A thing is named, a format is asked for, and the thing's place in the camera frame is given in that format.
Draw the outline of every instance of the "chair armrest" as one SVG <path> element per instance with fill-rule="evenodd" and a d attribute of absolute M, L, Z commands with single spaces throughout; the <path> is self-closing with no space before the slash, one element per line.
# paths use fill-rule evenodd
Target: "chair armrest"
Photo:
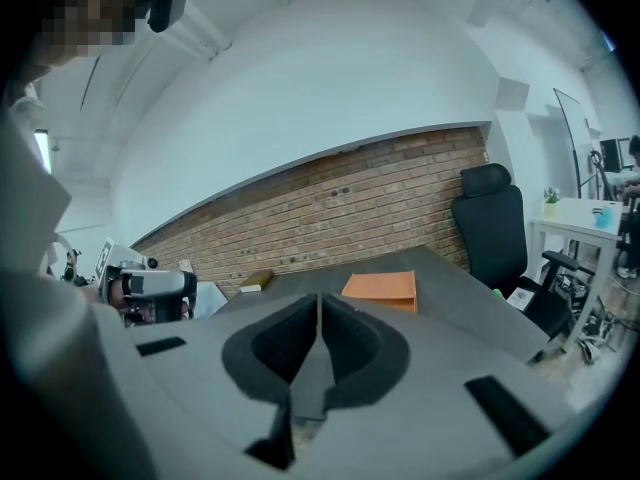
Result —
<path fill-rule="evenodd" d="M 562 254 L 561 252 L 545 251 L 542 253 L 542 257 L 549 260 L 551 263 L 557 263 L 561 267 L 568 268 L 572 272 L 578 270 L 578 267 L 580 266 L 576 260 L 570 258 L 566 254 Z"/>

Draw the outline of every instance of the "green plant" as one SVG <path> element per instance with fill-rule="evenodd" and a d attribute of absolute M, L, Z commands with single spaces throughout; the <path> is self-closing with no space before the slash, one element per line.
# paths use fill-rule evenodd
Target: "green plant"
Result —
<path fill-rule="evenodd" d="M 560 201 L 560 190 L 557 188 L 549 187 L 544 191 L 545 203 L 555 204 Z"/>

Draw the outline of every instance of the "chair headrest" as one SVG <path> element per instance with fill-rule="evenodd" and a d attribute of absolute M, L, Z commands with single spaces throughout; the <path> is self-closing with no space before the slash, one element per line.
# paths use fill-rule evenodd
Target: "chair headrest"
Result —
<path fill-rule="evenodd" d="M 511 185 L 511 174 L 500 164 L 487 164 L 460 171 L 465 197 L 495 194 Z"/>

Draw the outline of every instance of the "potted plant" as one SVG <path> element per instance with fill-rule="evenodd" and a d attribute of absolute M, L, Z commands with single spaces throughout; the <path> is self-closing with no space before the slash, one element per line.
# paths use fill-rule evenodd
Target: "potted plant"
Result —
<path fill-rule="evenodd" d="M 544 191 L 544 214 L 553 217 L 556 214 L 556 203 L 560 201 L 560 191 L 549 187 Z"/>

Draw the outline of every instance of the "shoe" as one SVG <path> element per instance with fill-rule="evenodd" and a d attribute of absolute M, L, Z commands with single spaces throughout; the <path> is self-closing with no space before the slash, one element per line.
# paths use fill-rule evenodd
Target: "shoe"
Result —
<path fill-rule="evenodd" d="M 618 267 L 618 275 L 622 279 L 635 279 L 636 277 L 638 277 L 638 272 L 636 269 Z"/>

